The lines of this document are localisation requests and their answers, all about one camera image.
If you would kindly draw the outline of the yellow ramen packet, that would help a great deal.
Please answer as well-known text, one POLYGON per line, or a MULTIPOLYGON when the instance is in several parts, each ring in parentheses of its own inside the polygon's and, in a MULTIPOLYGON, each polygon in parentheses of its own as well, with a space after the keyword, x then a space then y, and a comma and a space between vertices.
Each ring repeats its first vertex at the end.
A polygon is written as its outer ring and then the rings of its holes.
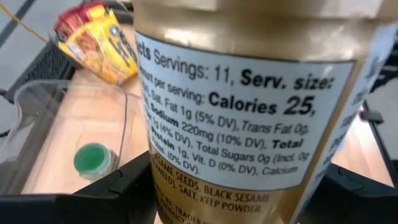
POLYGON ((88 22, 64 42, 61 51, 76 63, 112 84, 121 84, 138 71, 137 57, 112 10, 88 22))

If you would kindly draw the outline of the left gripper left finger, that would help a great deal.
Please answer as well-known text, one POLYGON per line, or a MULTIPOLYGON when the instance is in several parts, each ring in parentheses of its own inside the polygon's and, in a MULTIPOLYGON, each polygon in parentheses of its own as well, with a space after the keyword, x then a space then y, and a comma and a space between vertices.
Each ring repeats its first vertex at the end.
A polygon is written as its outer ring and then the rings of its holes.
POLYGON ((0 196, 0 224, 154 224, 150 154, 74 194, 0 196))

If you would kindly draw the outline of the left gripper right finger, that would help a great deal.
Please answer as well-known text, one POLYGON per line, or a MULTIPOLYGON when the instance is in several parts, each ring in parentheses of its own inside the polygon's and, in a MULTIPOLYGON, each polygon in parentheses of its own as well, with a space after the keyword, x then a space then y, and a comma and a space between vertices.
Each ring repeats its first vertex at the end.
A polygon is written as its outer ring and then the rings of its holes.
POLYGON ((398 224, 398 189, 332 164, 303 224, 398 224))

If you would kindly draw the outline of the black perforated computer case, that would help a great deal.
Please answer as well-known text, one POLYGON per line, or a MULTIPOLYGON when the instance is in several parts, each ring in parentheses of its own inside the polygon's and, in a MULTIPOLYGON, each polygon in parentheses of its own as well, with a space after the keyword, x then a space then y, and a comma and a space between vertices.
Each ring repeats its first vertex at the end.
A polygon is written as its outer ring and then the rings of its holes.
POLYGON ((33 80, 71 80, 75 71, 71 61, 53 42, 49 42, 5 92, 3 98, 13 104, 15 92, 20 86, 33 80))

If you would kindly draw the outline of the gold lid seasoning jar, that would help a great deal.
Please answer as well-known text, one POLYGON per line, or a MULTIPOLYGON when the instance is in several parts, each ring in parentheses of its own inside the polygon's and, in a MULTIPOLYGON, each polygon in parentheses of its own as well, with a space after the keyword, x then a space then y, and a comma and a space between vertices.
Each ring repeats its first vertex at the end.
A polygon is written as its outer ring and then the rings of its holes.
POLYGON ((161 224, 297 224, 398 0, 132 0, 161 224))

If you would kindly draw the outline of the green lid spice jar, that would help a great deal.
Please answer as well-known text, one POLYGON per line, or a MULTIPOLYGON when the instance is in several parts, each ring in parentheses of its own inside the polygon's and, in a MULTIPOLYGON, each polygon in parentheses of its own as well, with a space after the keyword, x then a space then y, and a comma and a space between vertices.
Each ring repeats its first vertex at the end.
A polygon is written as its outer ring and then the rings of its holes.
POLYGON ((95 182, 118 168, 118 155, 100 143, 85 144, 76 152, 73 165, 79 176, 95 182))

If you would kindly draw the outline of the clear plastic bin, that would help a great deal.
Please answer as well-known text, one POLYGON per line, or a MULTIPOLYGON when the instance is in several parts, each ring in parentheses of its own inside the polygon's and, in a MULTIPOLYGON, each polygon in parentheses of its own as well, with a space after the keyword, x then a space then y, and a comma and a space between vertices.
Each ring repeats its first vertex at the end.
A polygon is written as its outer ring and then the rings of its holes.
POLYGON ((0 195, 74 193, 128 158, 127 96, 118 87, 34 81, 16 91, 17 124, 0 148, 0 195), (98 169, 76 169, 85 145, 106 148, 98 169))

